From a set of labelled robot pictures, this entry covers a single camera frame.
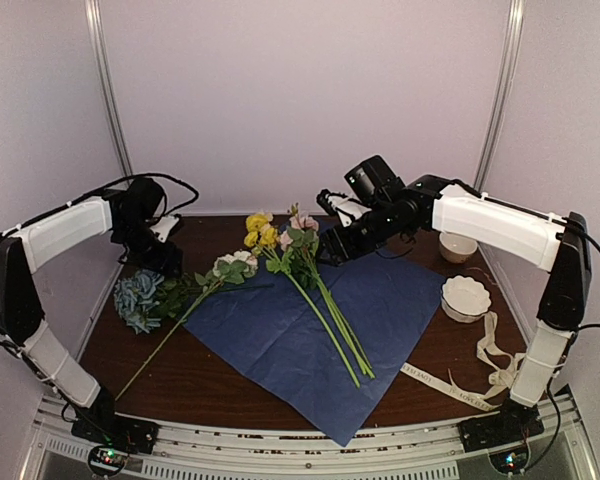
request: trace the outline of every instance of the wooden table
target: wooden table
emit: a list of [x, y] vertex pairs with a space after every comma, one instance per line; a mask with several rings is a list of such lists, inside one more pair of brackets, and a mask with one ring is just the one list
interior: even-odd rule
[[[206, 272], [216, 257], [241, 248], [243, 236], [244, 217], [190, 217], [174, 241], [185, 252], [185, 271]], [[404, 249], [399, 242], [391, 246], [398, 252]], [[437, 234], [420, 232], [408, 259], [447, 277], [461, 274], [484, 283], [491, 292], [491, 309], [499, 316], [498, 345], [510, 353], [525, 350], [502, 293], [492, 283], [479, 253], [465, 265], [449, 264], [438, 253]], [[168, 330], [163, 326], [150, 335], [136, 335], [118, 317], [109, 298], [81, 363], [115, 395]], [[482, 322], [459, 324], [438, 309], [409, 362], [443, 379], [451, 369], [461, 388], [486, 392], [490, 368], [475, 356], [476, 342], [483, 335]], [[217, 427], [314, 429], [291, 406], [238, 374], [184, 328], [120, 399], [118, 411]], [[364, 425], [406, 425], [476, 413], [474, 408], [398, 374]]]

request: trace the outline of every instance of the blue wrapping paper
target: blue wrapping paper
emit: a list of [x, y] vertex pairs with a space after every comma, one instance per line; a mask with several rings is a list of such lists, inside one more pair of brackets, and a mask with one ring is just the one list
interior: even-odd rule
[[[337, 268], [321, 266], [320, 273], [376, 375], [374, 380], [363, 376], [349, 355], [359, 389], [302, 295], [284, 275], [267, 272], [262, 260], [248, 284], [273, 283], [273, 288], [212, 295], [185, 327], [242, 375], [346, 446], [427, 328], [444, 278], [408, 260], [377, 255]], [[319, 291], [309, 294], [346, 347]]]

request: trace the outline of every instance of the white ribbon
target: white ribbon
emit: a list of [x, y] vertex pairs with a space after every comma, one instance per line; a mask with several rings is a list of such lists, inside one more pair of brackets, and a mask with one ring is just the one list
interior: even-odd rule
[[[524, 358], [524, 353], [516, 353], [515, 355], [510, 355], [507, 352], [504, 352], [496, 345], [496, 328], [498, 327], [498, 315], [493, 312], [488, 312], [484, 316], [484, 337], [478, 341], [476, 345], [476, 357], [480, 359], [482, 362], [486, 363], [490, 367], [494, 369], [489, 375], [489, 385], [491, 388], [487, 391], [487, 393], [475, 393], [468, 392], [466, 390], [461, 389], [456, 385], [453, 381], [453, 377], [451, 376], [451, 370], [449, 370], [449, 381], [451, 383], [447, 383], [439, 378], [434, 377], [433, 375], [425, 372], [424, 370], [420, 370], [413, 365], [406, 363], [402, 366], [400, 371], [406, 375], [409, 375], [411, 378], [418, 380], [419, 382], [424, 383], [425, 385], [438, 390], [439, 392], [444, 393], [456, 400], [459, 400], [463, 403], [471, 405], [479, 410], [484, 412], [489, 412], [497, 408], [494, 405], [491, 405], [486, 400], [495, 397], [499, 393], [503, 392], [507, 388], [511, 388], [513, 386], [513, 382], [518, 374], [518, 369], [520, 366], [520, 362]], [[498, 367], [495, 363], [491, 361], [488, 355], [492, 356], [506, 356], [509, 358], [509, 365], [507, 368], [502, 369]]]

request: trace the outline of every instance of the vertical metal post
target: vertical metal post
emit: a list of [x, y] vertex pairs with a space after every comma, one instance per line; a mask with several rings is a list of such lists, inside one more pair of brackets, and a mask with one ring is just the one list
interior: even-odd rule
[[111, 83], [111, 73], [109, 71], [109, 62], [107, 60], [107, 49], [104, 42], [104, 32], [102, 30], [102, 20], [100, 18], [100, 1], [85, 0], [87, 10], [87, 22], [89, 25], [89, 33], [91, 34], [91, 43], [93, 52], [96, 57], [98, 74], [100, 76], [100, 85], [104, 96], [105, 108], [107, 111], [107, 119], [109, 120], [109, 129], [116, 150], [116, 156], [120, 163], [122, 173], [127, 175], [133, 174], [131, 162], [129, 160], [129, 152], [124, 141], [122, 133], [122, 125], [118, 115], [118, 107], [116, 105], [115, 95], [113, 93], [113, 85]]
[[522, 36], [522, 23], [524, 19], [525, 0], [511, 0], [509, 9], [509, 24], [504, 40], [504, 49], [502, 51], [502, 61], [500, 63], [500, 77], [496, 89], [496, 96], [491, 111], [491, 120], [487, 136], [482, 147], [480, 164], [474, 186], [476, 190], [482, 191], [489, 174], [493, 154], [498, 142], [498, 136], [502, 128], [504, 119], [504, 110], [509, 98], [509, 91], [513, 82], [513, 75], [518, 61], [518, 51], [520, 50], [520, 39]]

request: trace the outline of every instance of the blue hydrangea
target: blue hydrangea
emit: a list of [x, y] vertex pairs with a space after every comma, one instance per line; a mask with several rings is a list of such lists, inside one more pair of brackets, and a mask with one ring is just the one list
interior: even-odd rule
[[118, 315], [136, 334], [149, 333], [160, 326], [159, 318], [150, 318], [149, 312], [158, 305], [153, 299], [158, 286], [164, 281], [159, 273], [138, 270], [130, 278], [118, 280], [113, 291], [113, 303]]

